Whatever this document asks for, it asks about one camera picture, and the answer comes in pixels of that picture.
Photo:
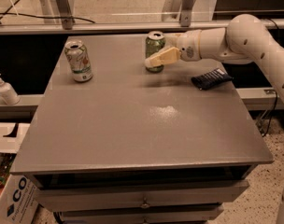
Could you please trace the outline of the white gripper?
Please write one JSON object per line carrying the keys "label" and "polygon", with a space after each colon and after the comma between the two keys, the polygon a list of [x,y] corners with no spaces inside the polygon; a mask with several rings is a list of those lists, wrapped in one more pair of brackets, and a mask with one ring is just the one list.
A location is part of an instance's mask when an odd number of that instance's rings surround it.
{"label": "white gripper", "polygon": [[179,33],[165,33],[164,36],[165,44],[168,47],[150,55],[145,60],[147,68],[175,63],[179,59],[185,62],[199,61],[201,59],[200,30],[188,31],[181,35]]}

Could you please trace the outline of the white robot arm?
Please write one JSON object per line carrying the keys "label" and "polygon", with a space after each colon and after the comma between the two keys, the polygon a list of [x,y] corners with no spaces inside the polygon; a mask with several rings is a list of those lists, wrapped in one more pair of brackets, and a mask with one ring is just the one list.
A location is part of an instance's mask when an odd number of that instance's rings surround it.
{"label": "white robot arm", "polygon": [[[146,59],[146,66],[213,59],[243,64],[254,62],[284,104],[284,48],[263,22],[242,14],[223,28],[192,30],[166,36],[166,47]],[[284,160],[257,168],[251,187],[217,219],[207,224],[284,224]]]}

